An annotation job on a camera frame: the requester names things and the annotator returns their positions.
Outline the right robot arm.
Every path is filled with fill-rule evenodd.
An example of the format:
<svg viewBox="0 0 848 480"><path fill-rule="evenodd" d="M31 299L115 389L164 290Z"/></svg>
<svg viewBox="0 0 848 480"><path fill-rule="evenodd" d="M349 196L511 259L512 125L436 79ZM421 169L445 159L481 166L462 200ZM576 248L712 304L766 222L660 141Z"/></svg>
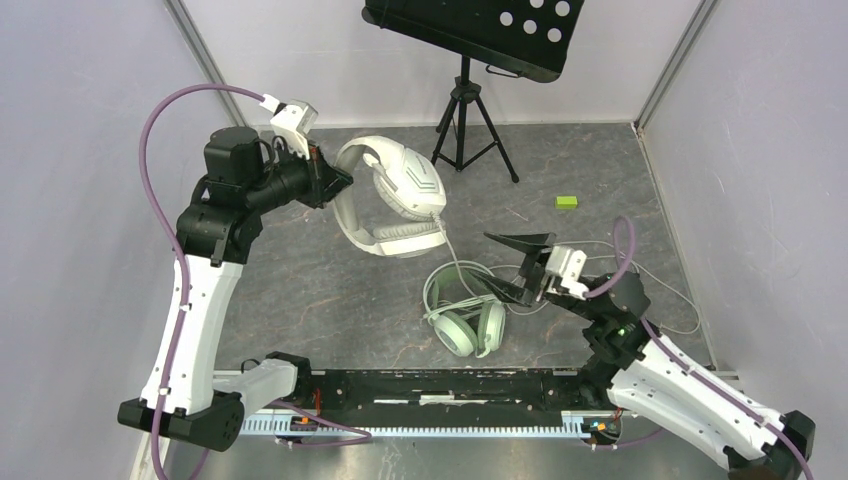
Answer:
<svg viewBox="0 0 848 480"><path fill-rule="evenodd" d="M515 284L491 274L477 280L506 304L547 301L588 321L591 355L577 373L580 400L644 417L709 456L731 479L810 479L815 422L781 413L698 364L646 313L651 304L631 269L635 245L611 273L586 276L583 252L549 234L487 238L523 253Z"/></svg>

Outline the white grey headphones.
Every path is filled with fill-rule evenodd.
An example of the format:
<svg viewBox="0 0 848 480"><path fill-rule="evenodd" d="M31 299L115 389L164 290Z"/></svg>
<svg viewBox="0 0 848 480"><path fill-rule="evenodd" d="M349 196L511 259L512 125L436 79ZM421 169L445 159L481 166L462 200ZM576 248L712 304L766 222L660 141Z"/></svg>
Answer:
<svg viewBox="0 0 848 480"><path fill-rule="evenodd" d="M447 205L444 184L431 161L414 149L384 136L362 136L345 143L333 166L352 173L364 163L375 190L403 223L363 226L350 187L331 202L340 230L359 250L379 257L412 258L447 243L441 213Z"/></svg>

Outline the green headphones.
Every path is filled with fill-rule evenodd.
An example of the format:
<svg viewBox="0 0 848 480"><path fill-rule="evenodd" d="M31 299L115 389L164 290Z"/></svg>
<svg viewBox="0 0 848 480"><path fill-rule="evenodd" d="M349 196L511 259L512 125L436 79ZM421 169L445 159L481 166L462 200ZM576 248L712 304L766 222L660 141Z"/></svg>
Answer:
<svg viewBox="0 0 848 480"><path fill-rule="evenodd" d="M500 349L505 305L479 280L493 272L476 262L449 262L430 273L422 288L424 319L455 356L483 358Z"/></svg>

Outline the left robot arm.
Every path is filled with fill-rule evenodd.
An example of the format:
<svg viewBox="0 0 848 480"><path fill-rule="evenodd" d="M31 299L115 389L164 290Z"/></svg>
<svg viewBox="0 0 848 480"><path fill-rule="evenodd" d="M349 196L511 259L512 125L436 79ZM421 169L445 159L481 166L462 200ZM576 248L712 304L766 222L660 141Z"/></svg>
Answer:
<svg viewBox="0 0 848 480"><path fill-rule="evenodd" d="M245 420L283 400L306 405L314 394L308 359L269 353L227 379L214 374L229 302L258 238L264 214L299 202L327 206L352 182L320 147L304 153L249 127L214 132L204 147L206 172L173 224L174 287L165 333L141 394L119 406L122 425L223 452Z"/></svg>

